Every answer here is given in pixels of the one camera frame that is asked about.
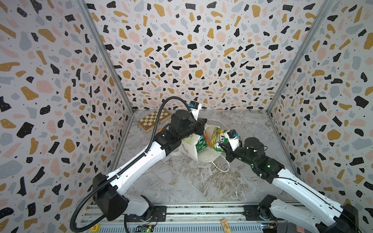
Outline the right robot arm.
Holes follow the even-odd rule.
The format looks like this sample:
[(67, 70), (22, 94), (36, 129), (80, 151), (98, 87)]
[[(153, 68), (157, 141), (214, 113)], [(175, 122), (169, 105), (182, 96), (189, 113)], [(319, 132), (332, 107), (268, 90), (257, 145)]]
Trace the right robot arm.
[(261, 179), (282, 189), (304, 209), (287, 204), (273, 195), (267, 195), (258, 205), (259, 216), (284, 219), (313, 233), (359, 233), (358, 210), (350, 205), (342, 205), (298, 179), (289, 169), (277, 160), (268, 157), (265, 146), (255, 137), (240, 141), (229, 138), (219, 146), (226, 154), (226, 160), (238, 159), (248, 164)]

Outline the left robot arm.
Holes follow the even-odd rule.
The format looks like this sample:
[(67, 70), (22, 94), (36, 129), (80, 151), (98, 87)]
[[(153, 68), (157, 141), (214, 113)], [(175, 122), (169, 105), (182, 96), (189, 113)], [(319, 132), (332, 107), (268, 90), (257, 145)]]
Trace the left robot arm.
[(187, 110), (178, 110), (171, 116), (171, 122), (154, 136), (149, 150), (143, 149), (125, 165), (93, 179), (93, 188), (103, 186), (93, 195), (93, 200), (108, 221), (122, 214), (141, 216), (148, 219), (152, 203), (145, 196), (125, 196), (128, 188), (151, 166), (178, 148), (182, 140), (189, 136), (203, 136), (206, 118), (194, 118)]

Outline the green circuit board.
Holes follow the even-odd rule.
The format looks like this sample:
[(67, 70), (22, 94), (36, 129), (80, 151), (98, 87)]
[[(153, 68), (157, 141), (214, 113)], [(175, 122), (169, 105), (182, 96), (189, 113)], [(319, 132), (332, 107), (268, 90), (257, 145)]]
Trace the green circuit board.
[(152, 225), (138, 225), (134, 228), (135, 233), (153, 233), (154, 226)]

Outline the wooden tag on rail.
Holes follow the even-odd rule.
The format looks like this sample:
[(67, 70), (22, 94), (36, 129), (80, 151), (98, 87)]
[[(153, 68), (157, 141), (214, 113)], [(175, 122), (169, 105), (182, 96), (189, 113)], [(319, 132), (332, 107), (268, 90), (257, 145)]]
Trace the wooden tag on rail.
[(232, 230), (228, 224), (228, 221), (226, 219), (223, 219), (220, 221), (221, 225), (222, 225), (222, 229), (224, 231), (224, 233), (232, 233)]

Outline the wooden chessboard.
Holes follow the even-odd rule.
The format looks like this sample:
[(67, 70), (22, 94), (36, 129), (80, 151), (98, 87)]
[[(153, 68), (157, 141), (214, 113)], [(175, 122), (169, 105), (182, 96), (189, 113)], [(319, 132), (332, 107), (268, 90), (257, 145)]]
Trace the wooden chessboard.
[[(157, 115), (158, 115), (158, 112), (154, 111), (153, 113), (145, 116), (144, 118), (142, 118), (141, 120), (138, 121), (139, 127), (141, 129), (143, 129), (145, 132), (152, 131), (154, 129), (154, 126), (155, 126), (155, 121), (156, 121)], [(171, 118), (171, 116), (172, 116), (172, 114), (169, 111), (163, 109), (162, 112), (161, 112), (158, 124), (161, 124), (161, 123), (167, 121), (168, 119)]]

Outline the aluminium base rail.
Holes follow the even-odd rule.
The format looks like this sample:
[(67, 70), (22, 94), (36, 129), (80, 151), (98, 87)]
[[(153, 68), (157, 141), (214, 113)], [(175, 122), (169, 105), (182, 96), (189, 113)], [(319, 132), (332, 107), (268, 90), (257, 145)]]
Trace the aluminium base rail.
[[(305, 208), (301, 203), (287, 203)], [(138, 225), (154, 226), (153, 233), (224, 233), (226, 219), (232, 233), (297, 233), (296, 225), (284, 219), (259, 216), (256, 203), (159, 203), (148, 219), (122, 214), (113, 221), (100, 221), (98, 233), (134, 233)]]

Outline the white paper bag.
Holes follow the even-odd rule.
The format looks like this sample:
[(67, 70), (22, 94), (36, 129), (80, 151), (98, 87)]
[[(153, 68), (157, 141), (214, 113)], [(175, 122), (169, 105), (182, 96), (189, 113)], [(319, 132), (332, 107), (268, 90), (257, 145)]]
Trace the white paper bag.
[[(215, 129), (218, 126), (207, 125), (205, 126), (205, 131), (202, 136), (193, 134), (188, 138), (185, 138), (181, 142), (179, 147), (180, 151), (187, 155), (189, 158), (193, 159), (196, 162), (207, 164), (211, 163), (221, 172), (228, 172), (230, 170), (230, 165), (223, 157), (221, 151), (216, 151), (211, 146), (211, 138)], [(218, 158), (223, 158), (226, 162), (226, 170), (220, 169), (215, 161)]]

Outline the red label tag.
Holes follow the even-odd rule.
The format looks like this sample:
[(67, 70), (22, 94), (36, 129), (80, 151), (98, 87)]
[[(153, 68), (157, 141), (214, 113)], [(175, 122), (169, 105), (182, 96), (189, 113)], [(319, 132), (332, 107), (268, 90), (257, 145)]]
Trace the red label tag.
[(305, 233), (305, 228), (299, 226), (299, 225), (296, 225), (296, 232), (298, 233)]

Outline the yellow green Fox's candy bag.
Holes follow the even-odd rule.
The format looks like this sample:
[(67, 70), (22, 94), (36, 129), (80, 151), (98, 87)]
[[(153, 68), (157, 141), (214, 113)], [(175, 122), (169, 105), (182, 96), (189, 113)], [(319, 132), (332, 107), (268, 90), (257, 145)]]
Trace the yellow green Fox's candy bag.
[(212, 132), (210, 147), (217, 152), (223, 152), (221, 144), (228, 144), (228, 138), (225, 136), (225, 133), (228, 130), (221, 129), (219, 127), (214, 127)]

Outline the yellow label tag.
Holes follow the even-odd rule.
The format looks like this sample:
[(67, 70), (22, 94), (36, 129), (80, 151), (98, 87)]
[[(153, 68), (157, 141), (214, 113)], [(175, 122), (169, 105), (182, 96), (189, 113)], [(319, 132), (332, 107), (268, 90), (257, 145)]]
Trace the yellow label tag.
[(98, 233), (100, 230), (100, 224), (95, 224), (89, 230), (90, 233)]

